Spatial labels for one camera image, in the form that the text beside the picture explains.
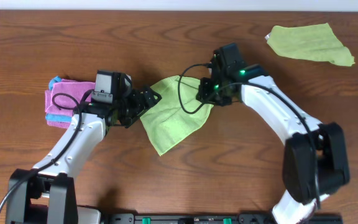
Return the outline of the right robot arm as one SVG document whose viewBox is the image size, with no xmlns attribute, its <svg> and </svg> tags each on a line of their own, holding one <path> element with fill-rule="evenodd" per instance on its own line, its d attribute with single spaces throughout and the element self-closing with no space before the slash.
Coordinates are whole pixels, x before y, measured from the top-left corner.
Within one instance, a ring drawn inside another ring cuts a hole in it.
<svg viewBox="0 0 358 224">
<path fill-rule="evenodd" d="M 321 202 L 350 181 L 344 131 L 323 124 L 287 97 L 258 64 L 248 65 L 235 43 L 213 52 L 197 100 L 228 106 L 237 98 L 253 109 L 284 145 L 285 193 L 272 209 L 275 223 L 306 223 Z"/>
</svg>

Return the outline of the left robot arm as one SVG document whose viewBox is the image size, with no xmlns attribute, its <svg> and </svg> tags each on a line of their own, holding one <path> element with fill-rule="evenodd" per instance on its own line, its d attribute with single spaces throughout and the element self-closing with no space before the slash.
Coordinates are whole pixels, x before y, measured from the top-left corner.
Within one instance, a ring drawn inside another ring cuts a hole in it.
<svg viewBox="0 0 358 224">
<path fill-rule="evenodd" d="M 162 99 L 149 86 L 112 93 L 88 90 L 74 102 L 71 123 L 52 150 L 30 170 L 16 169 L 0 204 L 6 223 L 106 223 L 97 208 L 76 201 L 75 179 L 113 126 L 130 127 Z"/>
</svg>

